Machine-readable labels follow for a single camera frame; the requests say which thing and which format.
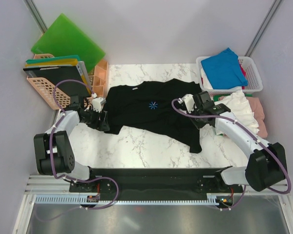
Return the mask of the black t shirt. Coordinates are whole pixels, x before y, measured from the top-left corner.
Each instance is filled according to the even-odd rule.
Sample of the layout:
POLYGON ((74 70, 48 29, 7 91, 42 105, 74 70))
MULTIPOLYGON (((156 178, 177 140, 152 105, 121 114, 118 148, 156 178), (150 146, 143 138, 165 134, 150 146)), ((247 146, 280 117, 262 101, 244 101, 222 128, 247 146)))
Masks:
POLYGON ((195 82, 171 79, 166 82, 144 81, 137 86, 119 85, 109 89, 104 111, 109 134, 117 135, 123 126, 165 135, 189 146, 190 153, 202 151, 200 129, 190 118, 177 113, 171 102, 202 90, 195 82))

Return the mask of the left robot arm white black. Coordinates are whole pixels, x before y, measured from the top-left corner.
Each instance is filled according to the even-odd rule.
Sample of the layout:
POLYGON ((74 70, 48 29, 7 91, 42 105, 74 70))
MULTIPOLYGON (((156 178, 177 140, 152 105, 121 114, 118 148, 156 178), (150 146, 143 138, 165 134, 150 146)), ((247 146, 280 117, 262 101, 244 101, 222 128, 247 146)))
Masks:
POLYGON ((72 96, 52 127, 45 133, 34 136, 39 174, 81 181, 81 187, 87 192, 97 188, 97 179, 90 175, 90 168, 75 160, 69 136, 79 123, 98 131, 108 131, 107 111, 103 110, 105 103, 105 98, 96 95, 92 95, 89 105, 84 104, 83 97, 72 96))

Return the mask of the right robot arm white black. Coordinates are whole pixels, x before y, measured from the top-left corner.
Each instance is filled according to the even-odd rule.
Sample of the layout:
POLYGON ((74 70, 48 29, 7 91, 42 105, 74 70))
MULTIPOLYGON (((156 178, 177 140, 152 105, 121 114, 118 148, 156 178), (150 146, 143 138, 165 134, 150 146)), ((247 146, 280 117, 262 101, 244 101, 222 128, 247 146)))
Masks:
POLYGON ((245 167, 228 167, 220 170, 214 179, 215 189, 225 192, 232 184, 249 185, 255 191, 271 189, 276 183, 286 180, 291 188, 287 172, 285 149, 280 143, 271 144, 254 134, 223 103, 215 104, 208 92, 187 94, 187 113, 195 126, 208 124, 228 136, 246 155, 245 167))

